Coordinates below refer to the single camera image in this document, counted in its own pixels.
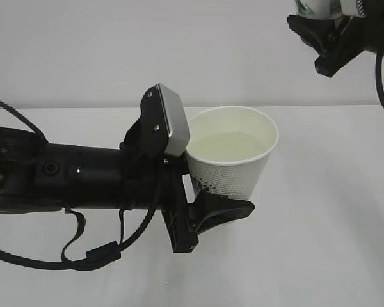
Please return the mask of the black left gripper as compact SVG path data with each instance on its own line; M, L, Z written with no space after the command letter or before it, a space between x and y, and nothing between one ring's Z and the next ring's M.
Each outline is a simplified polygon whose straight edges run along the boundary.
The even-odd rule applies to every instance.
M134 244L147 229L154 212L160 210L174 253L190 253L198 244L198 234L217 226L247 218L255 205L248 200L200 191L189 205L183 176L187 173L184 156L153 158L134 145L120 144L122 184L118 194L120 226L126 210L145 209L139 227L126 239L120 230L119 251Z

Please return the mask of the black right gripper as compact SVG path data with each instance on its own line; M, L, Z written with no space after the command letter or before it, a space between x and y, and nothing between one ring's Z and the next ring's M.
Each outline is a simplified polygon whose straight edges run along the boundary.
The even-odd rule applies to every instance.
M364 19L352 18L340 34L342 17L308 19L289 15L287 24L302 42L319 55L314 65L316 72L333 77L339 70L364 51L384 55L384 12Z

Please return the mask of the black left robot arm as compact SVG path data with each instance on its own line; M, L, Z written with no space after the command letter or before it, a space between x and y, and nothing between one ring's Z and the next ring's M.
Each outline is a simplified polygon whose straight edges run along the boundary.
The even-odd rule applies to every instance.
M77 209L161 211L175 253L189 253L201 233L247 218L254 204L208 189L188 202L183 157L44 143L32 132L0 127L0 214Z

